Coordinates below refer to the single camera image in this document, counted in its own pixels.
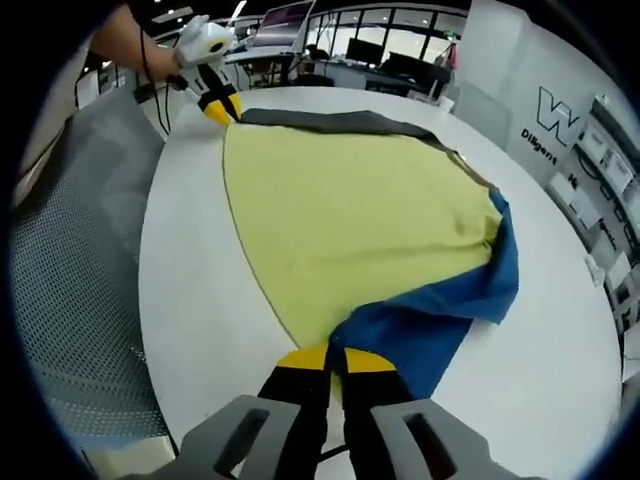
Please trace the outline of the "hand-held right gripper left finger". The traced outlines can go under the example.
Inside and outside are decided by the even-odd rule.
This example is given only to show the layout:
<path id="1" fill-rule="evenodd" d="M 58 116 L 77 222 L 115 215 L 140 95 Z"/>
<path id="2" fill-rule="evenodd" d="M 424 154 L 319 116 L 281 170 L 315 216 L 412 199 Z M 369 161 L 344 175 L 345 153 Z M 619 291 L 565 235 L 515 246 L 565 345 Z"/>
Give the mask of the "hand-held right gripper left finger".
<path id="1" fill-rule="evenodd" d="M 328 346 L 282 357 L 256 396 L 241 395 L 184 437 L 182 479 L 312 479 L 327 436 Z"/>

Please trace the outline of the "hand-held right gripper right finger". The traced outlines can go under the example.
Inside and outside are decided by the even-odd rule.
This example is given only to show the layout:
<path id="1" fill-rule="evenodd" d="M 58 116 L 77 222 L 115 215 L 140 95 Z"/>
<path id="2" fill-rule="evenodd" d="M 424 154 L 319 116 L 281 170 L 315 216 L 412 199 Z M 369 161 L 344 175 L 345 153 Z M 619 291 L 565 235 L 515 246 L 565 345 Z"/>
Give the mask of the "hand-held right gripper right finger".
<path id="1" fill-rule="evenodd" d="M 430 399 L 416 400 L 395 366 L 345 350 L 344 438 L 358 479 L 501 479 L 488 441 Z"/>

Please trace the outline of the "person's left hand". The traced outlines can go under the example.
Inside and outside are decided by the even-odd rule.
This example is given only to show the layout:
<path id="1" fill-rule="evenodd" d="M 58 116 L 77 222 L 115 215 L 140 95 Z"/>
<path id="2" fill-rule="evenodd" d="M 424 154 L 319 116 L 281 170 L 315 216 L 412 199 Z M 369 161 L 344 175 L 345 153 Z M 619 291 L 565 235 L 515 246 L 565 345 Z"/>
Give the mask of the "person's left hand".
<path id="1" fill-rule="evenodd" d="M 183 65 L 175 48 L 153 46 L 146 58 L 150 79 L 154 83 L 165 83 L 170 77 L 181 75 Z"/>

